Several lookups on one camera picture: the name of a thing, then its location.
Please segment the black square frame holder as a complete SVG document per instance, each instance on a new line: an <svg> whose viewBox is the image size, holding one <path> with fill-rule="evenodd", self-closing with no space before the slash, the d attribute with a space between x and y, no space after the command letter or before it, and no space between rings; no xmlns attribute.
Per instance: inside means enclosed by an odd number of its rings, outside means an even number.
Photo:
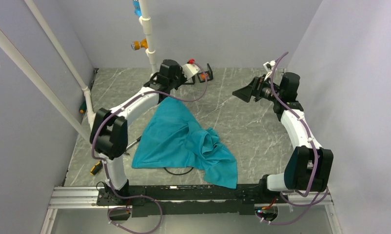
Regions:
<svg viewBox="0 0 391 234"><path fill-rule="evenodd" d="M198 72L196 76L197 76L200 83L204 83L206 81L213 80L214 76L213 76L213 71L212 71L210 64L207 63L207 70L204 72L202 72L202 71Z"/></svg>

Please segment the teal t-shirt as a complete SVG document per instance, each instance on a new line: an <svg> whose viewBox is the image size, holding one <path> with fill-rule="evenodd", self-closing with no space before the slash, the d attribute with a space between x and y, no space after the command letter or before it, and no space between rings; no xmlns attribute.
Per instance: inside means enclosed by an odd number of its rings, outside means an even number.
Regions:
<svg viewBox="0 0 391 234"><path fill-rule="evenodd" d="M132 168L185 168L203 170L208 183L235 189L235 156L218 133L204 129L180 101L164 99L143 131Z"/></svg>

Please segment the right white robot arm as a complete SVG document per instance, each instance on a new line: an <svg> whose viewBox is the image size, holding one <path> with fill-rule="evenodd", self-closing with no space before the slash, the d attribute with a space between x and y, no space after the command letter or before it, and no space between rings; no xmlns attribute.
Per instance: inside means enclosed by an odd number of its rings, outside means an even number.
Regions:
<svg viewBox="0 0 391 234"><path fill-rule="evenodd" d="M304 109L297 98L300 76L286 72L279 85L271 78L254 77L245 87L233 91L233 96L244 102L266 99L273 102L273 111L285 127L293 153L284 172L276 175L265 175L263 186L257 189L258 198L270 202L276 192L302 191L323 192L327 188L333 152L325 149L315 139L306 120Z"/></svg>

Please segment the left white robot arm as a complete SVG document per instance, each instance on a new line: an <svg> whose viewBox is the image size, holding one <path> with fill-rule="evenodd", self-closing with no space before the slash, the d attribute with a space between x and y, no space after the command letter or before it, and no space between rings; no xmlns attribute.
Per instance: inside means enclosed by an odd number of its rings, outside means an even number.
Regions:
<svg viewBox="0 0 391 234"><path fill-rule="evenodd" d="M90 135L92 157L103 163L105 185L110 199L117 205L129 198L129 180L123 165L123 155L128 146L128 127L147 110L160 104L173 89L178 89L194 77L200 69L195 64L180 65L165 59L159 71L127 101L111 109L100 108Z"/></svg>

